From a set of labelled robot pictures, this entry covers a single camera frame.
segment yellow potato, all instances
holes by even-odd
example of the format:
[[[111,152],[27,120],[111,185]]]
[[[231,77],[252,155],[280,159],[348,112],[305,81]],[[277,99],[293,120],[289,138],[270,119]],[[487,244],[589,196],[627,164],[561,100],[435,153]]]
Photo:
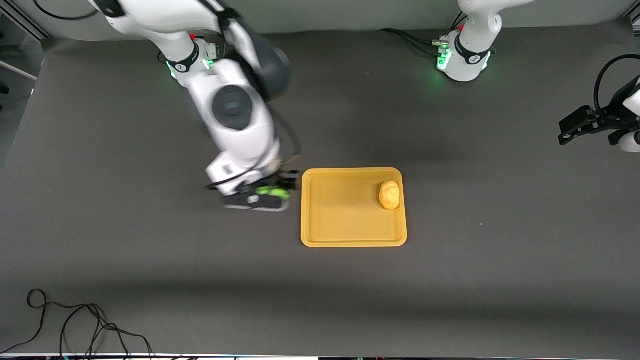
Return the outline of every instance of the yellow potato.
[[[395,181],[387,181],[380,187],[380,203],[387,210],[400,206],[400,187]]]

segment yellow object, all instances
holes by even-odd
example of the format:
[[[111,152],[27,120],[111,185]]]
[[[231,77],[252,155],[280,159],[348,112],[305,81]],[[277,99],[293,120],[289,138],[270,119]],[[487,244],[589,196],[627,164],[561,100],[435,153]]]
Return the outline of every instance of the yellow object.
[[[395,181],[387,181],[380,187],[380,203],[387,210],[395,210],[400,205],[400,187]]]
[[[398,186],[387,210],[380,189]],[[314,168],[302,177],[300,236],[308,247],[396,247],[406,242],[402,174],[395,168]]]

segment gray table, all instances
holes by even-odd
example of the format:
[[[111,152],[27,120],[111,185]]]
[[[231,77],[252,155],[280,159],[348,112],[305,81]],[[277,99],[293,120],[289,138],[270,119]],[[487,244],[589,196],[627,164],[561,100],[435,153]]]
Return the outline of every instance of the gray table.
[[[157,352],[640,359],[640,157],[556,139],[633,51],[628,19],[507,29],[467,84],[386,33],[273,40],[298,166],[397,167],[406,245],[306,248],[299,194],[285,213],[221,208],[202,189],[217,150],[154,47],[56,42],[0,180],[3,347],[35,330],[38,286]],[[637,70],[615,66],[603,101]],[[67,314],[17,350],[57,351]],[[70,325],[72,350],[91,330]]]

